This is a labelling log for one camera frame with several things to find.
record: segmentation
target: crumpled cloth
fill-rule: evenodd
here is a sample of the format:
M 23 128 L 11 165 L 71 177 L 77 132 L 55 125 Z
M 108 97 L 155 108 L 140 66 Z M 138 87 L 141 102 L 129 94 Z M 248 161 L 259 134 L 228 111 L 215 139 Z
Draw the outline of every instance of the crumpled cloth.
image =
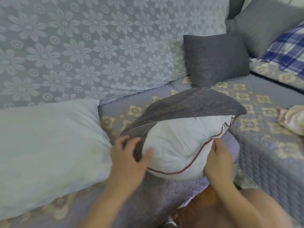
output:
M 289 131 L 304 136 L 304 105 L 280 109 L 278 123 Z

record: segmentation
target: blue plaid fabric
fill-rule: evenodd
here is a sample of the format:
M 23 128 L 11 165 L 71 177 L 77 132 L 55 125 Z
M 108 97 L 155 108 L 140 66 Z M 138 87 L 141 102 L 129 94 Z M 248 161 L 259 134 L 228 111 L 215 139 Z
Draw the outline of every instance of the blue plaid fabric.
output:
M 304 78 L 304 25 L 279 36 L 262 60 Z

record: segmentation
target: gray pillowcase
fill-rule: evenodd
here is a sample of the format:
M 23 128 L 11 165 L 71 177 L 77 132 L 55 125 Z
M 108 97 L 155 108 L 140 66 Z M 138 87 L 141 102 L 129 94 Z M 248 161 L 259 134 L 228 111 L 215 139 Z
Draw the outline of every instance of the gray pillowcase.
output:
M 207 37 L 184 35 L 186 69 L 192 87 L 249 74 L 249 57 L 238 32 Z
M 138 161 L 141 158 L 147 134 L 157 122 L 218 115 L 235 115 L 235 122 L 238 116 L 246 113 L 247 110 L 241 103 L 221 92 L 208 88 L 194 88 L 152 103 L 120 135 L 141 138 L 134 150 L 134 157 Z
M 252 0 L 239 15 L 226 21 L 226 27 L 227 32 L 240 32 L 249 53 L 262 58 L 277 37 L 303 19 L 303 8 L 276 0 Z
M 244 2 L 245 0 L 229 0 L 228 19 L 234 18 L 241 12 Z

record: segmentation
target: white pillowcase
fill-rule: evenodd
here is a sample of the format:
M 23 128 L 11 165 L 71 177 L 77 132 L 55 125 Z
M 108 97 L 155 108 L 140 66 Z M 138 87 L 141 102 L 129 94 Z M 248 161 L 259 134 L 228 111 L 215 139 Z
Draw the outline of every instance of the white pillowcase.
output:
M 233 119 L 233 115 L 225 115 L 158 122 L 143 145 L 143 153 L 154 148 L 148 171 L 169 180 L 203 177 L 212 138 L 221 138 Z
M 242 11 L 249 5 L 252 0 L 245 0 Z M 304 0 L 277 0 L 295 7 L 304 7 Z
M 0 220 L 108 178 L 111 144 L 99 101 L 0 110 Z

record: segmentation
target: red piping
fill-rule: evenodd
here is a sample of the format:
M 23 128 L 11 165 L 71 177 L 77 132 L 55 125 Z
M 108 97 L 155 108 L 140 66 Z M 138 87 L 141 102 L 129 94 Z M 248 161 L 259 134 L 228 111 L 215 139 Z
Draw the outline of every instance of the red piping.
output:
M 231 117 L 230 125 L 227 125 L 226 122 L 225 122 L 225 125 L 228 126 L 228 127 L 230 127 L 230 126 L 231 126 L 231 123 L 233 122 L 233 119 L 234 119 L 234 117 Z M 201 151 L 203 150 L 203 148 L 205 147 L 205 145 L 207 145 L 209 142 L 211 142 L 213 137 L 220 136 L 220 135 L 222 134 L 222 132 L 223 132 L 223 126 L 222 126 L 221 132 L 220 132 L 218 135 L 213 135 L 213 136 L 211 136 L 210 139 L 209 139 L 207 142 L 205 142 L 205 143 L 201 146 L 200 150 L 197 152 L 197 154 L 196 154 L 195 157 L 192 159 L 192 161 L 190 162 L 190 164 L 187 165 L 184 169 L 182 169 L 182 170 L 180 170 L 180 171 L 178 171 L 178 172 L 173 172 L 173 173 L 165 173 L 165 172 L 157 171 L 157 170 L 154 170 L 154 169 L 151 169 L 151 168 L 148 168 L 148 170 L 151 170 L 151 171 L 156 172 L 156 173 L 165 174 L 165 175 L 180 174 L 180 173 L 184 172 L 184 171 L 185 171 L 186 169 L 188 169 L 188 168 L 193 164 L 193 162 L 197 159 L 197 157 L 199 156 L 199 154 L 201 153 Z

